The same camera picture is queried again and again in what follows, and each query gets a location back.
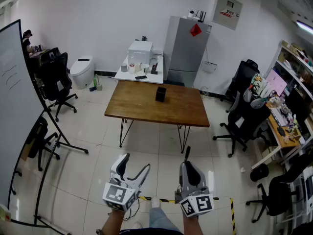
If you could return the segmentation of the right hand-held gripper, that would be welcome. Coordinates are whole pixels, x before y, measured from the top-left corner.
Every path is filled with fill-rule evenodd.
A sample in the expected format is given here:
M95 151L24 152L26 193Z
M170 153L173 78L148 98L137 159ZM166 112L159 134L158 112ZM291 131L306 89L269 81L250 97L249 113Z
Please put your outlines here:
M214 210L213 200L204 173L191 162L182 162L175 204L179 204L183 214L186 217L206 214Z

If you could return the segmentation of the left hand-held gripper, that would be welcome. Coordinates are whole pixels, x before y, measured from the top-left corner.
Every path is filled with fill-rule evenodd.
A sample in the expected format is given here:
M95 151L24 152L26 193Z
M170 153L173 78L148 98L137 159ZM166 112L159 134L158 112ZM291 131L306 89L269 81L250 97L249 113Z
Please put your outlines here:
M130 154L118 158L111 166L110 181L105 183L102 199L112 209L126 212L138 199L140 188L150 172L151 165L147 164L134 178L124 180L126 165Z

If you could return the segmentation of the small black box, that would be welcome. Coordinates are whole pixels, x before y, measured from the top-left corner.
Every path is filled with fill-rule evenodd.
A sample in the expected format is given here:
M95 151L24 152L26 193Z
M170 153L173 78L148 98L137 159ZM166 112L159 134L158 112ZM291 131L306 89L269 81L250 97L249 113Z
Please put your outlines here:
M158 102L164 102L166 95L166 88L164 87L158 87L156 91L156 97L155 100Z

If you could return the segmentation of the person's left forearm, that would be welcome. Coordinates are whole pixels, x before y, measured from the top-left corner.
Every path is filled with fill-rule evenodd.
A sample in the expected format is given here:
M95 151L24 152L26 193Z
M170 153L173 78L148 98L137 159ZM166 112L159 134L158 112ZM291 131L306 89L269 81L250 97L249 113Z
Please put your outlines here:
M119 235L124 216L124 211L112 209L111 214L101 229L102 235Z

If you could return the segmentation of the person's jeans leg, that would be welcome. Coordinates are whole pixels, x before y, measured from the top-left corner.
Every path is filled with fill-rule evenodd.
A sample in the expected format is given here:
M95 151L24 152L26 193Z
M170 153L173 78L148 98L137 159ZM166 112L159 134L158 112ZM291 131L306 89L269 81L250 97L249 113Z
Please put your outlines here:
M149 210L149 227L180 232L180 230L166 216L161 207L151 208Z

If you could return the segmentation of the wooden table with metal legs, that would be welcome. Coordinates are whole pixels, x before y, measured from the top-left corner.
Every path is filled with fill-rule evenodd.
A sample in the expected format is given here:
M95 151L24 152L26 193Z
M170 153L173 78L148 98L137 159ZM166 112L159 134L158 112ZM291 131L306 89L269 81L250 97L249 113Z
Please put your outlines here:
M166 88L164 102L155 100L158 87ZM119 118L121 128L130 121L144 121L176 125L184 128L179 137L184 152L191 127L210 126L198 89L169 84L153 84L120 80L110 98L104 115Z

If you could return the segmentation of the black waste bin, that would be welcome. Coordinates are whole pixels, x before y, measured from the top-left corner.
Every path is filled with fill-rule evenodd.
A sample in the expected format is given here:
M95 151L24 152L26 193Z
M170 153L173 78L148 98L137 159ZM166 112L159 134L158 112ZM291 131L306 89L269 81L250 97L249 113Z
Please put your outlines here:
M257 182L265 177L267 177L269 174L269 169L266 164L261 164L258 167L256 167L254 170L250 173L250 179L253 182Z

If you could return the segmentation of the white low table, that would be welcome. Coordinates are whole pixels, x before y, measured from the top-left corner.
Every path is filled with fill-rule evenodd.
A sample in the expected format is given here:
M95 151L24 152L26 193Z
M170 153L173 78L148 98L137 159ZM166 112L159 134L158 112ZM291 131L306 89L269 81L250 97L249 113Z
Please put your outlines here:
M157 74L151 74L152 65L157 64L156 71ZM153 55L150 60L150 67L147 73L141 71L135 71L134 73L122 72L121 68L117 71L115 75L115 79L117 80L127 80L127 81L135 81L135 82L146 82L146 83L154 83L154 84L163 84L164 81L164 58L162 55ZM146 76L145 79L136 80L137 76Z

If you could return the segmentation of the white smart toilet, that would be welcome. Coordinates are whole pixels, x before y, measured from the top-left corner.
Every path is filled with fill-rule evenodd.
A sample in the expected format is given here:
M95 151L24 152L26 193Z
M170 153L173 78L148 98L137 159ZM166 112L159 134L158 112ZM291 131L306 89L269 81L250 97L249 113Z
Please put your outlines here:
M92 83L94 67L92 56L82 56L74 62L70 74L77 89L84 89Z

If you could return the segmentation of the black mesh office chair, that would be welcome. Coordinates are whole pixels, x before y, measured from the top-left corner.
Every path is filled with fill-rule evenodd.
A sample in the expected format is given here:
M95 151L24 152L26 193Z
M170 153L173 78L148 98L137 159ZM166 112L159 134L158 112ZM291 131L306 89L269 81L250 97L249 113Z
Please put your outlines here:
M41 66L37 69L37 81L39 90L45 100L53 103L48 110L57 106L55 121L58 122L58 114L62 106L68 106L77 112L75 106L68 103L71 98L77 99L77 94L70 94L72 81L68 76L67 68L68 54L60 53L57 47L46 51L41 55Z

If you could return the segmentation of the silver refrigerator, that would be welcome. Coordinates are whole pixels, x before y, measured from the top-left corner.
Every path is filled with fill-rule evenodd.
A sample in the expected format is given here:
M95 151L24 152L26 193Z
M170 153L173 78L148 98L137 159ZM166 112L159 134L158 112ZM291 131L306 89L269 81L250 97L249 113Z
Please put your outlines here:
M190 30L195 24L202 33L193 37ZM170 17L163 50L164 80L183 82L186 87L193 87L210 31L208 24L178 16Z

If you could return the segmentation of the whiteboard on black stand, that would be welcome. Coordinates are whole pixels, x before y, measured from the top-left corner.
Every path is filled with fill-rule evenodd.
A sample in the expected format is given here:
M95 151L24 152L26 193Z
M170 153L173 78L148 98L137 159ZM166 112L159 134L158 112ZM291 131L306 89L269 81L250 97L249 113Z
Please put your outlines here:
M25 142L39 117L47 111L27 69L21 21L16 20L0 29L0 215L4 214L4 221L71 235L57 230L38 214L42 185L38 189L33 223L12 219L10 213L11 189Z

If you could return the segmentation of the red diamond sticker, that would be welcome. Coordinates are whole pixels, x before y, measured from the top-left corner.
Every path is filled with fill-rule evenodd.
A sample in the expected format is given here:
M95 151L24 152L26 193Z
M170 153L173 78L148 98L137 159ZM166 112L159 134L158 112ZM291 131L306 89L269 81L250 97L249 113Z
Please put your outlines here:
M198 26L198 24L196 23L190 30L190 33L193 37L199 35L202 33L201 28Z

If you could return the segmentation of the white storage shelf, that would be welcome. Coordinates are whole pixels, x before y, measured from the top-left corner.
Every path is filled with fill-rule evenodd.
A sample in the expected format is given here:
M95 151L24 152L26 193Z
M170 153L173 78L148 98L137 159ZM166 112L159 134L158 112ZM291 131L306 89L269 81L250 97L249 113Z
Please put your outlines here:
M266 76L271 69L276 71L287 83L286 88L280 95L284 100L293 88L297 88L303 97L311 98L311 112L306 120L313 123L313 67L301 58L297 48L282 40L278 45L273 61L266 71Z

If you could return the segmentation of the white box at wall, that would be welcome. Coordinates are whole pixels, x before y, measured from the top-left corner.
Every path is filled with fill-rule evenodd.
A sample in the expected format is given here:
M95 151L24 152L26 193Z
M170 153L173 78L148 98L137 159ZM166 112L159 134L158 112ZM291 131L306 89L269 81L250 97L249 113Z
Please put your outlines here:
M214 73L215 70L217 69L217 64L208 62L208 61L203 61L201 65L201 70L207 73Z

